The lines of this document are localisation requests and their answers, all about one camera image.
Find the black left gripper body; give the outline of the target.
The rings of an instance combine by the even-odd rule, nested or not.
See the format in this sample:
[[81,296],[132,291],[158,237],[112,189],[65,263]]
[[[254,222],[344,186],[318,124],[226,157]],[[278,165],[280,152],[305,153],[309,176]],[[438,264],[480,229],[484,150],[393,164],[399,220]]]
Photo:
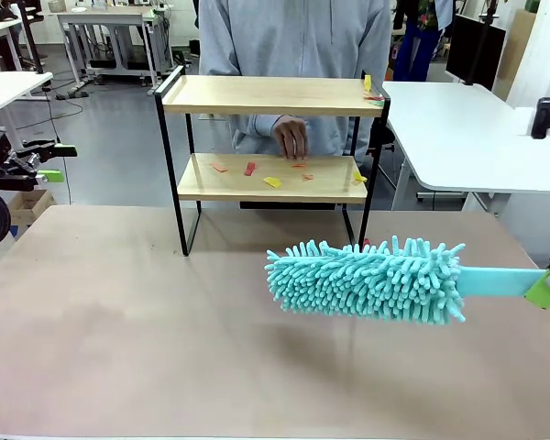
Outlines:
[[0,190],[32,191],[38,185],[39,155],[19,157],[16,153],[0,159]]

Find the teal microfibre duster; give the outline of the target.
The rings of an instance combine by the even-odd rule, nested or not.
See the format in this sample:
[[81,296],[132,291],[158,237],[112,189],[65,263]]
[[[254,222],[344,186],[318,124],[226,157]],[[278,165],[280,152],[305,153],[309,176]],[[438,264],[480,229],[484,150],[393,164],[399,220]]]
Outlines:
[[267,284],[284,311],[356,316],[425,325],[465,322],[468,296],[523,296],[541,269],[464,266],[464,245],[432,247],[419,238],[377,246],[309,241],[267,253]]

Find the person's right forearm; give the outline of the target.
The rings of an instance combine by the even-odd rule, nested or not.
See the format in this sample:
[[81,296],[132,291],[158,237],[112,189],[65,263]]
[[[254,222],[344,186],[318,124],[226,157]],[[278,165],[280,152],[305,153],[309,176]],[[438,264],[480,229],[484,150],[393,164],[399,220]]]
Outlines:
[[306,124],[301,118],[291,115],[253,115],[248,132],[255,137],[305,138]]

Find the person's right hand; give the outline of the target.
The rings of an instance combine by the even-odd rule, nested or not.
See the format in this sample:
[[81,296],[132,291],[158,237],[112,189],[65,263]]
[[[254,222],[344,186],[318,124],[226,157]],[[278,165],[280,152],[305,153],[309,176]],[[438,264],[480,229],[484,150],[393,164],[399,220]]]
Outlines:
[[308,155],[306,122],[295,116],[280,116],[271,130],[282,156],[288,160],[303,160]]

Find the brown cardboard box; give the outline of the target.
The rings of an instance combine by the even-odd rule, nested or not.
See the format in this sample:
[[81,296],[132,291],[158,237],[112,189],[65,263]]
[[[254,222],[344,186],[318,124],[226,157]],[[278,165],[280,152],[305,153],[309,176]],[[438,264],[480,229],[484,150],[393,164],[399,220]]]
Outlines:
[[37,189],[31,192],[17,192],[7,205],[14,226],[30,226],[55,204],[50,191]]

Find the white desk with white legs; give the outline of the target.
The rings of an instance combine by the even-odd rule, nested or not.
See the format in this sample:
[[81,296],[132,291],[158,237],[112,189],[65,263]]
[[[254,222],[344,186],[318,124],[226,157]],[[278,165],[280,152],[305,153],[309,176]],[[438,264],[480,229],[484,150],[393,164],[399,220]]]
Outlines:
[[53,78],[51,72],[0,71],[0,117],[11,146],[15,150],[22,148],[14,121],[8,106],[15,100],[29,94]]

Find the black pole stand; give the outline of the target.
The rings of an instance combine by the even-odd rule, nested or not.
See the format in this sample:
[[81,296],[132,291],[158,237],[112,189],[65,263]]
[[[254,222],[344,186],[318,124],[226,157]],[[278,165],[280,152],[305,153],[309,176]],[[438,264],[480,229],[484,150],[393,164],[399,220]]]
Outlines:
[[16,0],[16,4],[19,8],[20,19],[22,21],[22,28],[24,29],[24,36],[25,36],[25,40],[26,40],[27,50],[28,50],[29,54],[32,57],[35,72],[38,73],[38,74],[42,74],[44,71],[43,71],[41,61],[40,61],[40,57],[39,57],[39,53],[38,53],[38,50],[37,50],[37,47],[36,47],[36,43],[35,43],[35,40],[33,38],[31,28],[30,28],[30,24],[29,24],[29,20],[28,20],[28,16],[27,16],[25,0]]

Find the grey metal workbench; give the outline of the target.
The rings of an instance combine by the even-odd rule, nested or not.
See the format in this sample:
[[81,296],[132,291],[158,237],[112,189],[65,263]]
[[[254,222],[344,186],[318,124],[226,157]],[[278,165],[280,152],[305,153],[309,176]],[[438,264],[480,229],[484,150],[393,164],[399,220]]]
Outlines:
[[174,67],[171,9],[153,5],[76,6],[54,15],[77,94],[105,76],[138,77],[155,90]]

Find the white desk with rounded corner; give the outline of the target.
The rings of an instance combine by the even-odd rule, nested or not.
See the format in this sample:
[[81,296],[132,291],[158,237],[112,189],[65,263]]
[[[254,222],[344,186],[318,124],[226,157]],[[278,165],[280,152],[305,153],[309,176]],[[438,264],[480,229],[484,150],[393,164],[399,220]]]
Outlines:
[[403,208],[408,181],[463,193],[464,207],[499,215],[514,194],[550,195],[550,137],[534,139],[522,118],[479,85],[385,82],[390,128],[404,161],[392,202]]

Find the black office chair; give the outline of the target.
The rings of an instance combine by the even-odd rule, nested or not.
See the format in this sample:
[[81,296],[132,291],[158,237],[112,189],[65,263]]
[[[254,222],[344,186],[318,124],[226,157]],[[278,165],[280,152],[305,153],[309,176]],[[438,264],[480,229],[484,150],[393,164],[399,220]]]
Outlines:
[[393,152],[395,150],[395,140],[395,135],[391,129],[386,125],[383,125],[377,118],[375,118],[370,128],[366,154],[374,157],[377,155],[378,149],[388,149]]

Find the black computer monitor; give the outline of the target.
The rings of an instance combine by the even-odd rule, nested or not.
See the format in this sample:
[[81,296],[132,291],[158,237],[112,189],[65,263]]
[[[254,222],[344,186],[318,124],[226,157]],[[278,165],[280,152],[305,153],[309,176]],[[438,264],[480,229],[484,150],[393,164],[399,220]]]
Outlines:
[[479,50],[483,28],[484,24],[476,19],[456,15],[445,71],[467,82],[473,62],[478,57],[473,83],[491,90],[499,68],[506,31],[490,26],[482,49]]

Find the person in grey hoodie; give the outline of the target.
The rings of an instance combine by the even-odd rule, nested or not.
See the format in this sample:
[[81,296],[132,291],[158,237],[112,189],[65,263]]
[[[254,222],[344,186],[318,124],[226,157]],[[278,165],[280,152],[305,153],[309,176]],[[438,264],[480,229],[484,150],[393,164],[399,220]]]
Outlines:
[[[384,79],[391,0],[199,0],[197,15],[202,75]],[[234,151],[282,156],[274,137],[248,132],[252,116],[227,117]],[[306,122],[306,159],[353,154],[370,175],[372,119],[292,116]]]

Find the person in blue trousers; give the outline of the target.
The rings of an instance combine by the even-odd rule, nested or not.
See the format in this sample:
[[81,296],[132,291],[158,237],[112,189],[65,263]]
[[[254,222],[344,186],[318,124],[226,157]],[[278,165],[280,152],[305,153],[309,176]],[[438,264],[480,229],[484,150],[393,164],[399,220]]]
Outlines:
[[456,0],[397,0],[393,29],[405,24],[393,70],[395,82],[425,82],[441,37],[453,23]]

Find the wooden shelf with black frame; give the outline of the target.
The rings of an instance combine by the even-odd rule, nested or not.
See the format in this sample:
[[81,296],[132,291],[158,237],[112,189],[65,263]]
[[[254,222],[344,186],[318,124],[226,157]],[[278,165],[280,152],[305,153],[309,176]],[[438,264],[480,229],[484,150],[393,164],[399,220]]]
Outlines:
[[[349,205],[360,204],[363,215],[359,231],[353,231],[350,219],[344,222],[350,243],[362,245],[376,170],[371,171],[366,183],[355,184],[353,173],[358,168],[352,154],[317,157],[310,159],[307,165],[313,180],[303,182],[298,169],[274,155],[198,153],[193,139],[192,116],[346,116],[357,123],[364,117],[377,118],[387,125],[391,108],[387,103],[388,93],[374,82],[371,91],[365,92],[363,79],[187,75],[183,67],[176,69],[155,90],[154,99],[182,254],[190,254],[199,224],[194,219],[190,227],[185,226],[183,201],[194,202],[197,210],[207,201],[338,204],[343,214]],[[371,105],[363,99],[363,94],[383,96],[385,105]],[[176,175],[174,169],[168,112],[182,114],[185,118],[190,155],[181,176]],[[256,168],[251,176],[245,176],[250,161],[256,163]],[[211,163],[224,166],[227,172],[214,170]],[[282,186],[270,187],[263,181],[265,177],[280,179]]]

